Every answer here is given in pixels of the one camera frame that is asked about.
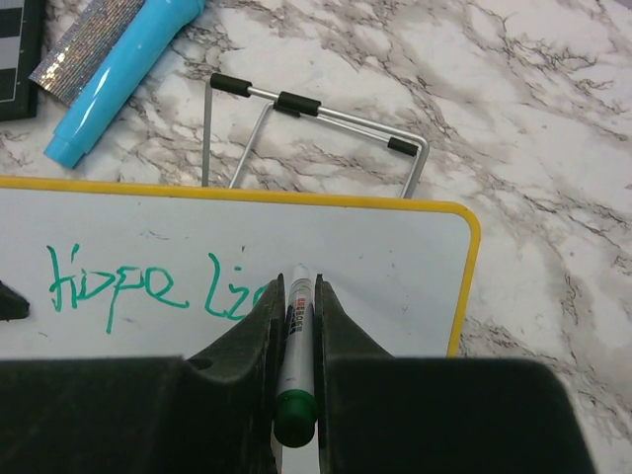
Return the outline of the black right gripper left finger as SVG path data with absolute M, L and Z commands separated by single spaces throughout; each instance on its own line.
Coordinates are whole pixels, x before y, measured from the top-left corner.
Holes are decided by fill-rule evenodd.
M 274 473 L 284 282 L 189 358 L 5 360 L 5 473 Z

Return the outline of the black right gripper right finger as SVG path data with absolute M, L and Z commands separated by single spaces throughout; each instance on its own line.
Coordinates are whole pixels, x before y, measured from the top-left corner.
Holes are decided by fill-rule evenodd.
M 526 358 L 402 357 L 315 286 L 324 473 L 592 473 L 567 392 Z

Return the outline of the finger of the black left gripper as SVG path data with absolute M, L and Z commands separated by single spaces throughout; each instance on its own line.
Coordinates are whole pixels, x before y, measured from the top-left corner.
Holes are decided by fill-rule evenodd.
M 29 316 L 29 301 L 13 288 L 0 281 L 0 319 L 23 320 Z

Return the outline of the green whiteboard marker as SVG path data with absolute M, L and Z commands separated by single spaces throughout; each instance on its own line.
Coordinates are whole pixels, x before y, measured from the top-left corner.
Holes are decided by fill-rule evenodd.
M 284 354 L 276 390 L 274 434 L 289 448 L 311 441 L 318 417 L 314 388 L 314 302 L 310 270 L 294 269 L 287 298 Z

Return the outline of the yellow framed whiteboard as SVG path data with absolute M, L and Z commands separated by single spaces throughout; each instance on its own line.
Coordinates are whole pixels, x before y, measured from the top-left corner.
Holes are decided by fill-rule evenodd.
M 5 177 L 1 356 L 191 356 L 300 264 L 388 352 L 452 356 L 480 241 L 453 202 Z

